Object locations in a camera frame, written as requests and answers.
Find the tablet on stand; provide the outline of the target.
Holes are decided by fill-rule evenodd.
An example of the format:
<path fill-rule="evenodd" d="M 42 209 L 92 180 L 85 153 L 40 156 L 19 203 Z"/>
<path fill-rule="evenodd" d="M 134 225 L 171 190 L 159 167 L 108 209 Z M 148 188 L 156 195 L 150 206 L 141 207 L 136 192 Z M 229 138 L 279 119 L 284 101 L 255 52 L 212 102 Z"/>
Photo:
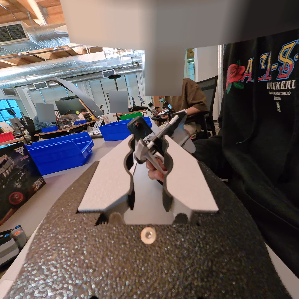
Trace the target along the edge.
<path fill-rule="evenodd" d="M 21 128 L 24 128 L 24 126 L 22 125 L 22 123 L 20 122 L 19 118 L 9 118 L 8 119 L 12 128 L 16 131 L 16 130 L 20 130 Z"/>

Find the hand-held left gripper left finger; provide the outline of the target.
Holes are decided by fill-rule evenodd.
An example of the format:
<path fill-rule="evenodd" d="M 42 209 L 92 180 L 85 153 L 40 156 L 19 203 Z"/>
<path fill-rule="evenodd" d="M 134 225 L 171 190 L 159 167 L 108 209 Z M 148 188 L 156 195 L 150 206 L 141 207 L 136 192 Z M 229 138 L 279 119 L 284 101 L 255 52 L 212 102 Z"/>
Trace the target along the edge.
<path fill-rule="evenodd" d="M 100 212 L 99 223 L 125 223 L 124 213 L 135 203 L 134 151 L 135 138 L 130 135 L 99 160 L 78 212 Z"/>

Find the black pole lamp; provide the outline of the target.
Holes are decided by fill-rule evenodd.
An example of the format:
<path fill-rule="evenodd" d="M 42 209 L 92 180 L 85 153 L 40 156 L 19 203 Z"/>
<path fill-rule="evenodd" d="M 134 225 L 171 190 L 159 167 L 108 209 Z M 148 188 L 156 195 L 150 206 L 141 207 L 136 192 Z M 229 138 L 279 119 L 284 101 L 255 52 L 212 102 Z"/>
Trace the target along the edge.
<path fill-rule="evenodd" d="M 119 91 L 118 90 L 118 85 L 117 85 L 117 79 L 120 78 L 120 77 L 121 76 L 119 74 L 112 74 L 112 75 L 108 76 L 109 79 L 114 80 L 116 91 Z M 109 100 L 111 98 L 111 95 L 112 95 L 112 92 L 109 92 Z M 115 112 L 115 116 L 117 118 L 117 121 L 119 122 L 120 118 L 119 118 L 119 116 L 118 116 L 118 114 L 116 112 Z"/>

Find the wooden table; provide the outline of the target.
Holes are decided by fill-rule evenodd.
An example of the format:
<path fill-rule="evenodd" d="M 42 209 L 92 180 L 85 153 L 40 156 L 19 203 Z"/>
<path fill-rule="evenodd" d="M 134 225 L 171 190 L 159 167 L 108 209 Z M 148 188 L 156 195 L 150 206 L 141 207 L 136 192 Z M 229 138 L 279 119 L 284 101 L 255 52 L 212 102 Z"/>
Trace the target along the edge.
<path fill-rule="evenodd" d="M 67 132 L 67 131 L 74 130 L 76 128 L 79 128 L 79 127 L 82 127 L 82 126 L 85 126 L 85 125 L 90 125 L 90 124 L 95 123 L 95 122 L 96 122 L 96 120 L 91 121 L 91 122 L 86 122 L 86 123 L 83 123 L 83 124 L 79 124 L 79 125 L 74 125 L 72 127 L 61 129 L 61 130 L 56 130 L 56 131 L 51 131 L 51 132 L 46 132 L 46 133 L 37 133 L 34 136 L 43 136 L 43 135 L 48 135 L 48 134 L 53 134 L 53 133 Z"/>

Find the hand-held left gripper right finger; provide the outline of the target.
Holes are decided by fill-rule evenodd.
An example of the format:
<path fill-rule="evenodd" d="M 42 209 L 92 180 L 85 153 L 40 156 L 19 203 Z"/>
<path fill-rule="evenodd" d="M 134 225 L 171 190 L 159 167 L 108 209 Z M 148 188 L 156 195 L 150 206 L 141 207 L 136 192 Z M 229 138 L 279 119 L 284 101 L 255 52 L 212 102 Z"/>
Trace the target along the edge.
<path fill-rule="evenodd" d="M 198 161 L 171 137 L 163 137 L 164 175 L 162 202 L 174 216 L 217 213 L 219 208 Z"/>

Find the long silver air duct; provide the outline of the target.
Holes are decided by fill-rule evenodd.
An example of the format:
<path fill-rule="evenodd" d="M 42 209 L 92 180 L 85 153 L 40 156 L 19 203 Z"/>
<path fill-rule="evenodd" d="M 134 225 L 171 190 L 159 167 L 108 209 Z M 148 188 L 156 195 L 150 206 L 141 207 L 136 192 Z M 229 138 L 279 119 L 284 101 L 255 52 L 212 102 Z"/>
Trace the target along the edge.
<path fill-rule="evenodd" d="M 49 73 L 51 71 L 62 71 L 66 69 L 73 69 L 76 67 L 96 65 L 102 68 L 110 68 L 119 65 L 129 65 L 133 63 L 142 62 L 141 57 L 114 57 L 106 58 L 103 52 L 92 54 L 83 54 L 72 57 L 52 59 L 43 62 L 35 62 L 27 65 L 12 66 L 1 69 L 0 79 L 4 81 L 4 85 L 8 80 L 14 80 L 27 75 L 40 75 Z"/>

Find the curved grey board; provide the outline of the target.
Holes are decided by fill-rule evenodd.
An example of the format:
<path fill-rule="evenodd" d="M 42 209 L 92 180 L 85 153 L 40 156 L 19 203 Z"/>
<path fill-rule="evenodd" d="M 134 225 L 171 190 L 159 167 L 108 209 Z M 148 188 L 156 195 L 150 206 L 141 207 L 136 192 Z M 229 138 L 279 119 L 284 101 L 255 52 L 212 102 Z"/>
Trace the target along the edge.
<path fill-rule="evenodd" d="M 80 102 L 85 107 L 85 109 L 96 120 L 99 120 L 104 115 L 104 112 L 99 108 L 99 106 L 92 99 L 90 99 L 84 92 L 77 88 L 72 82 L 60 79 L 58 77 L 53 77 L 52 81 L 73 92 L 79 98 Z"/>

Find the grey ceiling vent unit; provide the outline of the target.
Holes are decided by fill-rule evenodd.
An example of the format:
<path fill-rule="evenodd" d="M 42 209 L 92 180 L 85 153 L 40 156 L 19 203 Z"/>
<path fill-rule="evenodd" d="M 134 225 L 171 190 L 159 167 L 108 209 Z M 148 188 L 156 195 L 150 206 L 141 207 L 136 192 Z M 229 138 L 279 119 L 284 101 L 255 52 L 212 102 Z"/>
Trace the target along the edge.
<path fill-rule="evenodd" d="M 15 21 L 0 25 L 0 45 L 28 41 L 26 26 L 22 21 Z"/>

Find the short silver air duct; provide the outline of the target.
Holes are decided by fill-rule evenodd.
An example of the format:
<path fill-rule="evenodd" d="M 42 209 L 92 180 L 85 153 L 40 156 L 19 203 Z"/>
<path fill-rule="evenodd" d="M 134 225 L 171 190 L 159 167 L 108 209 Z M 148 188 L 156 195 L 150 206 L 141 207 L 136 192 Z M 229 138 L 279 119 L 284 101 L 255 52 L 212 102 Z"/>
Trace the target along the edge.
<path fill-rule="evenodd" d="M 30 41 L 40 49 L 70 44 L 66 24 L 48 24 L 27 28 Z"/>

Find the small dark toy box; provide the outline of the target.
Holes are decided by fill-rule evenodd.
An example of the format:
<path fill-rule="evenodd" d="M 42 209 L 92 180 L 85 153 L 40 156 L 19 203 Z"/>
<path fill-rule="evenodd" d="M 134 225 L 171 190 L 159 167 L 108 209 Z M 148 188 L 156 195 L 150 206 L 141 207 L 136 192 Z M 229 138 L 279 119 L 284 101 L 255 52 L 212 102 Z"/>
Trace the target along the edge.
<path fill-rule="evenodd" d="M 56 126 L 57 126 L 58 130 L 72 127 L 71 118 L 69 118 L 69 117 L 56 118 Z"/>

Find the black grey toy truck chassis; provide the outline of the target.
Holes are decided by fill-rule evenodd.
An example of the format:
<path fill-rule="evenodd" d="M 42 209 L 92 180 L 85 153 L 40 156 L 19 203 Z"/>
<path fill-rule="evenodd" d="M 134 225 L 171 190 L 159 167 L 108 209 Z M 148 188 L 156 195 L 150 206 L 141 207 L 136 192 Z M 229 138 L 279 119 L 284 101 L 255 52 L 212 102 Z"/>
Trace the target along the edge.
<path fill-rule="evenodd" d="M 20 225 L 0 233 L 0 266 L 18 256 L 28 239 Z"/>

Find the green plastic bin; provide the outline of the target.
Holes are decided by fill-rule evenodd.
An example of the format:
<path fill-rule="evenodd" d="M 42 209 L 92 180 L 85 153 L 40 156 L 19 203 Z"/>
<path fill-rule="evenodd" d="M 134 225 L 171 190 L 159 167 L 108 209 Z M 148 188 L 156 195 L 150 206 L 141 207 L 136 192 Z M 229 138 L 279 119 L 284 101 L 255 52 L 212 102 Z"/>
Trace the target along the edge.
<path fill-rule="evenodd" d="M 134 112 L 134 113 L 124 114 L 124 115 L 120 116 L 120 119 L 122 121 L 124 121 L 124 120 L 131 120 L 131 119 L 134 119 L 136 117 L 143 117 L 142 112 Z"/>

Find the person's right forearm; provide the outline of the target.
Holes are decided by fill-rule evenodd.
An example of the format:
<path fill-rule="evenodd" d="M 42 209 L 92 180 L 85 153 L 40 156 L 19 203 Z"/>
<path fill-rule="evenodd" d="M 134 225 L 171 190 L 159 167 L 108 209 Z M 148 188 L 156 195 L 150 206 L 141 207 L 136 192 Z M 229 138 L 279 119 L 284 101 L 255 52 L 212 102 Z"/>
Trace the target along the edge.
<path fill-rule="evenodd" d="M 198 139 L 193 143 L 196 147 L 193 156 L 227 183 L 231 175 L 231 168 L 222 150 L 222 136 L 215 135 L 208 139 Z"/>

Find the blue lit window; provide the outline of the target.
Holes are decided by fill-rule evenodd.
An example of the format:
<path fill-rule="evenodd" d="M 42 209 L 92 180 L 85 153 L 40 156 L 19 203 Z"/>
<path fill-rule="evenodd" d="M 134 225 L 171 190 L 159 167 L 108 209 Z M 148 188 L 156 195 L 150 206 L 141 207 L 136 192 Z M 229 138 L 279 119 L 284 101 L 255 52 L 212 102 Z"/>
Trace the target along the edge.
<path fill-rule="evenodd" d="M 13 116 L 22 118 L 17 100 L 0 99 L 0 121 L 9 123 L 9 119 Z"/>

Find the large blue plastic bin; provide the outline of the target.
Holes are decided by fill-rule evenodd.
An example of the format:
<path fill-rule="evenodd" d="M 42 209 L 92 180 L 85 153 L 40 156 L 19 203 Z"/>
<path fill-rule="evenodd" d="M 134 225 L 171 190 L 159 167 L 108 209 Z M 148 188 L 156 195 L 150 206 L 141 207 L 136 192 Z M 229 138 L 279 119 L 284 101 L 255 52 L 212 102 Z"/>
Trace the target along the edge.
<path fill-rule="evenodd" d="M 41 175 L 48 175 L 84 165 L 94 143 L 87 132 L 81 132 L 25 146 Z"/>

